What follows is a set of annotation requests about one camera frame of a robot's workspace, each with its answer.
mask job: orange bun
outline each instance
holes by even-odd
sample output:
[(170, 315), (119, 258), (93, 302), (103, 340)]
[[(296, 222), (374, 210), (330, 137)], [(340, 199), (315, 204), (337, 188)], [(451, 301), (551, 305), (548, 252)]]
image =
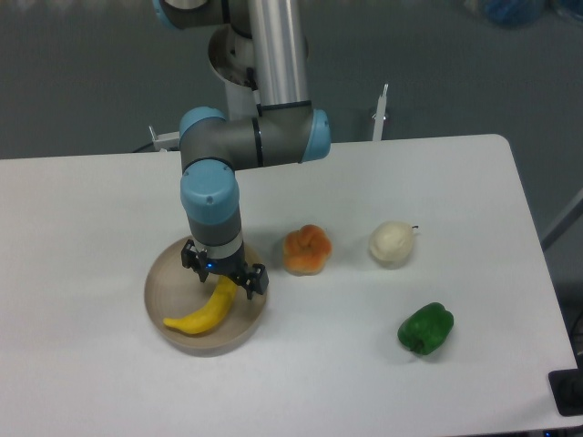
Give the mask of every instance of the orange bun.
[(324, 230), (315, 225), (294, 230), (283, 241), (283, 265), (291, 273), (318, 273), (331, 253), (332, 243)]

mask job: round wooden tray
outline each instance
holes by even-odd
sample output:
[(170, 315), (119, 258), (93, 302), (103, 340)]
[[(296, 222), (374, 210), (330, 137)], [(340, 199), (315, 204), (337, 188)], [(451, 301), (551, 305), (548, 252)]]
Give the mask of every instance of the round wooden tray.
[[(209, 351), (238, 345), (246, 340), (248, 333), (259, 319), (267, 300), (254, 294), (247, 299), (243, 287), (239, 287), (227, 317), (212, 330), (201, 334), (188, 335), (167, 328), (162, 322), (165, 317), (182, 318), (209, 300), (217, 284), (218, 276), (209, 275), (206, 282), (199, 281), (192, 269), (182, 267), (180, 252), (187, 239), (181, 239), (164, 250), (156, 259), (146, 279), (146, 310), (154, 326), (167, 340), (187, 351)], [(245, 259), (249, 264), (261, 262), (253, 249), (245, 245)]]

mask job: gray floor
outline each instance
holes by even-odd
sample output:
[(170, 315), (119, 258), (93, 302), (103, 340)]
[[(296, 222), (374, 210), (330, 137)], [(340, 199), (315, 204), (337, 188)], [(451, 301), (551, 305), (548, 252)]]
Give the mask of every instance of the gray floor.
[[(370, 138), (388, 81), (386, 138), (505, 136), (539, 232), (583, 187), (583, 26), (547, 11), (503, 30), (460, 1), (304, 3), (312, 100), (334, 141)], [(147, 0), (0, 1), (0, 158), (129, 152), (148, 124), (224, 109), (212, 31), (169, 31)], [(564, 305), (583, 302), (582, 245), (583, 220), (547, 254)]]

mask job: green bell pepper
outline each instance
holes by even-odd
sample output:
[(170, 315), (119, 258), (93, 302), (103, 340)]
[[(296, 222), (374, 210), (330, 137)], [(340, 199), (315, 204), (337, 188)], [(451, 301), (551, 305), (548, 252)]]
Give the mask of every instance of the green bell pepper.
[(425, 305), (405, 320), (397, 337), (411, 352), (429, 355), (442, 344), (454, 327), (454, 315), (441, 303)]

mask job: toy banana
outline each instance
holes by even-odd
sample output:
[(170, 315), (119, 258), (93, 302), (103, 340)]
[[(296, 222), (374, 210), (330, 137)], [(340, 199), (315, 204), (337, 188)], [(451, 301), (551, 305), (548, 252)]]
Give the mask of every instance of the toy banana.
[(220, 276), (209, 301), (200, 310), (196, 310), (182, 319), (164, 319), (169, 328), (180, 330), (185, 334), (200, 334), (218, 325), (229, 313), (230, 306), (237, 294), (237, 284), (226, 276)]

